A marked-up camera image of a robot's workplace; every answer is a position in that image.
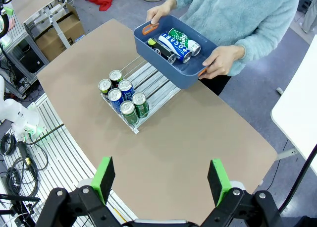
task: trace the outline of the blue plastic bin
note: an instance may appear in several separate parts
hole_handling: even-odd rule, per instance
[[[138,54],[152,64],[177,87],[181,89],[190,88],[198,80],[199,74],[205,69],[203,62],[210,56],[212,51],[216,48],[216,45],[171,15],[162,17],[159,20],[157,28],[144,35],[142,30],[149,24],[150,22],[147,22],[134,30],[135,45]],[[202,47],[201,52],[197,56],[191,57],[187,63],[182,63],[177,59],[174,64],[170,64],[147,45],[149,38],[158,39],[162,33],[169,32],[171,28],[176,28],[185,33]]]

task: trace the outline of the clear tray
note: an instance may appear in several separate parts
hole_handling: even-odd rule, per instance
[[[141,117],[135,125],[130,125],[120,113],[114,110],[110,101],[105,99],[102,94],[101,97],[111,106],[113,112],[116,112],[132,131],[137,134],[139,133],[138,128],[181,89],[176,87],[141,56],[130,62],[121,72],[124,79],[132,82],[135,92],[143,92],[146,95],[150,108],[149,112]]]

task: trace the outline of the beige desk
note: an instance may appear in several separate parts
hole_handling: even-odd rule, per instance
[[[220,158],[231,180],[253,192],[275,150],[200,82],[182,90],[134,134],[103,101],[98,82],[137,57],[132,32],[115,20],[100,26],[38,76],[78,145],[97,167],[113,156],[113,189],[143,219],[201,222],[214,204],[207,181]]]
[[[24,23],[53,0],[13,0],[12,5],[20,23]]]

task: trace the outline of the gray floor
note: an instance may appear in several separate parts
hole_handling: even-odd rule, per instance
[[[146,12],[161,2],[143,0],[114,0],[108,11],[84,0],[75,2],[76,9],[87,33],[114,18],[131,29],[145,22]],[[174,11],[181,16],[185,10]],[[287,141],[285,135],[272,122],[270,111],[279,99],[275,89],[285,89],[300,65],[309,45],[289,29],[278,48],[269,56],[251,62],[238,76],[233,77],[220,97],[249,122],[276,150],[281,152]],[[9,123],[0,126],[0,136],[8,130]],[[290,142],[286,149],[292,148]],[[286,198],[305,160],[296,155],[280,162],[276,178],[269,191],[277,206]],[[272,182],[277,162],[271,167],[259,189],[267,189]],[[311,169],[307,172],[288,208],[282,214],[285,226],[292,227],[301,216],[317,218],[317,177]],[[231,226],[244,226],[235,221]]]

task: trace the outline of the person's left hand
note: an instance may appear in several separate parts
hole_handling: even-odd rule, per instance
[[[232,64],[235,60],[244,56],[245,50],[242,46],[230,45],[219,46],[203,62],[203,66],[208,66],[206,73],[202,74],[199,79],[213,79],[218,75],[228,75]]]

